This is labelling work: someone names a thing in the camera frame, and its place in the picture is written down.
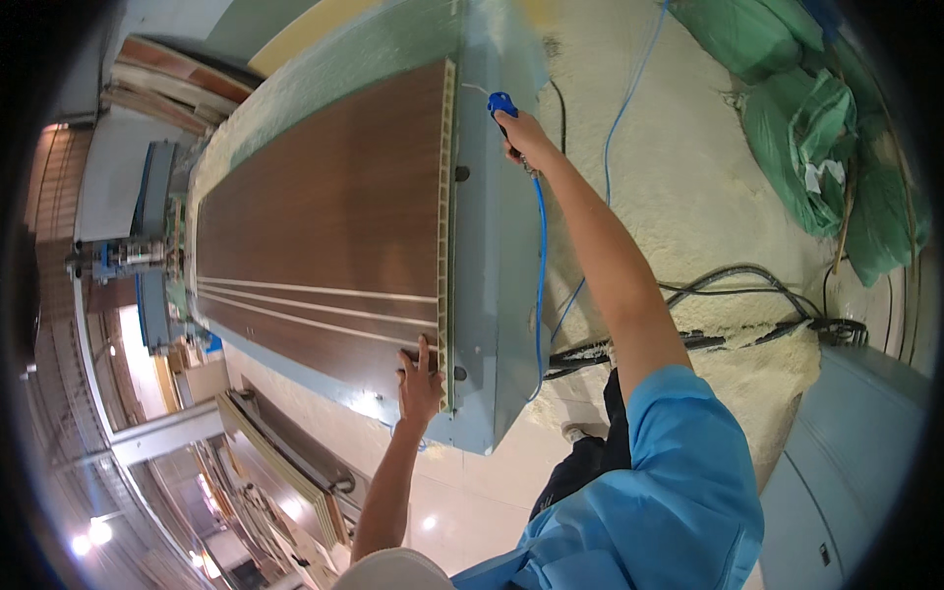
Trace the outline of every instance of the white stripe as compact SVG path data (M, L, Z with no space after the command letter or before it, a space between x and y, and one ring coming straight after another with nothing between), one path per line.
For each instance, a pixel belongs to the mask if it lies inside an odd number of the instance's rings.
M373 334L371 332L362 332L358 329L343 328L341 326L334 326L332 324L323 324L321 322L315 322L304 317L297 317L295 315L289 315L288 313L282 312L273 312L272 310L266 310L265 308L258 308L254 305L249 305L247 303L241 303L240 301L233 301L232 299L227 299L218 295L210 295L204 293L200 295L207 299L212 299L214 301L219 301L220 303L226 303L233 307L243 308L244 310L250 310L251 312L264 313L266 315L271 315L272 317L277 317L279 319L288 320L290 322L296 322L298 324L304 324L306 326L311 326L313 328L328 329L335 332L341 332L342 334L348 334L350 336L361 336L362 338L372 338L374 340L380 340L383 342L393 343L395 345L402 346L416 346L416 342L410 342L409 340L400 340L399 338L392 338L390 336L381 336L380 334ZM430 350L438 350L438 346L430 345Z
M244 297L246 299L257 299L259 301L265 301L267 303L277 303L279 305L289 305L292 307L303 308L306 310L315 310L316 312L327 312L327 313L337 313L339 315L350 315L352 317L361 317L364 319L371 320L380 320L384 322L395 322L398 324L408 324L410 326L420 326L423 328L438 328L439 324L436 322L430 322L427 320L417 320L411 317L397 317L395 315L384 315L383 313L371 313L371 312L360 312L357 310L349 310L348 308L334 308L327 305L318 305L316 303L308 303L306 301L296 301L294 299L282 299L280 297L270 297L268 295L257 295L255 293L247 293L245 291L233 291L232 289L223 289L221 287L211 287L210 285L204 285L201 289L201 293L206 293L207 291L212 293L217 293L219 295L234 295L238 297Z
M208 278L197 277L198 282L216 285L233 285L236 287L259 287L262 289L279 289L281 291L304 291L306 293L320 293L323 295L344 295L348 297L367 297L370 299L389 299L391 301L415 301L417 303L436 303L436 297L424 295L401 295L397 293L380 293L377 291L353 291L351 289L332 289L330 287L312 287L310 285L289 285L277 282L261 282L257 280L238 280L236 278Z

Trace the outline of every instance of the blue sleeve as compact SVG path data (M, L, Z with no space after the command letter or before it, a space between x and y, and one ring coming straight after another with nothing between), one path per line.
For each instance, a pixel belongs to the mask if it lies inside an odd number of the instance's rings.
M632 468L737 523L759 550L764 515L748 441L707 381L686 366L663 367L633 390L626 415Z

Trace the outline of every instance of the worker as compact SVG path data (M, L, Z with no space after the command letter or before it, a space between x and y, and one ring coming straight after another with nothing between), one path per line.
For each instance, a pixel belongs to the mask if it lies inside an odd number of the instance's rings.
M524 111L496 120L556 195L615 349L604 398L607 439L568 428L518 546L449 579L401 548L417 447L439 412L443 375L401 351L400 420L363 504L352 567L339 590L683 590L740 588L757 560L764 517L748 443L695 375L656 279L629 231Z

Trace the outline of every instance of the blue shirt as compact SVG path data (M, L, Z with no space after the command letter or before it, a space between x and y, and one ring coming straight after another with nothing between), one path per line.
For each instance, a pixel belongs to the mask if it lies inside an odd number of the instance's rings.
M610 471L542 511L517 549L454 576L459 590L737 589L764 515L748 442L711 387L670 365L632 392L632 471Z

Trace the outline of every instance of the hand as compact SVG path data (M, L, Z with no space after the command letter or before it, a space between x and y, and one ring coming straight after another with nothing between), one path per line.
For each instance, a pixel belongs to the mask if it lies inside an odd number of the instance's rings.
M496 110L495 120L508 132L505 157L509 160L521 163L521 159L511 155L512 146L524 155L534 170L546 170L552 165L553 158L560 155L561 152L545 134L541 124L524 110L518 110L517 118L504 110Z
M400 422L411 424L426 431L426 426L439 413L439 400L443 396L443 373L430 375L430 345L426 336L419 337L419 363L414 365L406 351L397 356L403 368L396 371L400 380Z

